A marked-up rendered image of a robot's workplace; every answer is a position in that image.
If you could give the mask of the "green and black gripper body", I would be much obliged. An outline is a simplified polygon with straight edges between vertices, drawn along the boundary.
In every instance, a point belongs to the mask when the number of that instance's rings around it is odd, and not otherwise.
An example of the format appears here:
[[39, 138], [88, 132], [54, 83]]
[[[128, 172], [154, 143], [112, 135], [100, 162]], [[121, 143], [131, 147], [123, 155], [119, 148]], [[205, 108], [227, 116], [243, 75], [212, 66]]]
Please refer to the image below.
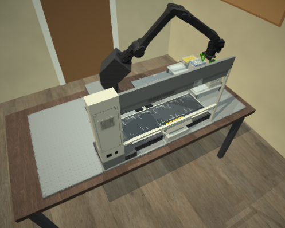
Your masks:
[[[214, 50], [214, 49], [208, 49], [208, 48], [207, 48], [206, 51], [202, 52], [202, 54], [206, 55], [206, 58], [207, 58], [210, 62], [215, 61], [215, 59], [212, 59], [212, 58], [216, 58], [215, 55], [212, 56], [213, 50]], [[212, 59], [212, 60], [211, 60], [211, 59]]]

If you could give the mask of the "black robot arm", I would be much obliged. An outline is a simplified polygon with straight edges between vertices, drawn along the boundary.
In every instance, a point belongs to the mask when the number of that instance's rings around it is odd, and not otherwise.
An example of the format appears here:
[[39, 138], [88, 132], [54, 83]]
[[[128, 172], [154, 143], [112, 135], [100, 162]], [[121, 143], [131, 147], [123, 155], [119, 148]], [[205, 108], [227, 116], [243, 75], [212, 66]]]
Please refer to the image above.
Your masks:
[[122, 54], [117, 52], [116, 55], [118, 56], [120, 62], [131, 65], [131, 60], [134, 56], [136, 58], [142, 57], [145, 53], [148, 44], [175, 16], [185, 21], [186, 23], [189, 23], [210, 39], [207, 48], [214, 49], [212, 56], [214, 56], [216, 52], [219, 53], [224, 47], [225, 41], [219, 37], [216, 31], [206, 26], [198, 18], [192, 15], [188, 10], [185, 10], [183, 6], [174, 3], [168, 3], [164, 13], [158, 18], [158, 20], [153, 24], [153, 26], [146, 32], [146, 34], [142, 38], [138, 38], [138, 40], [132, 42], [128, 49], [124, 50]]

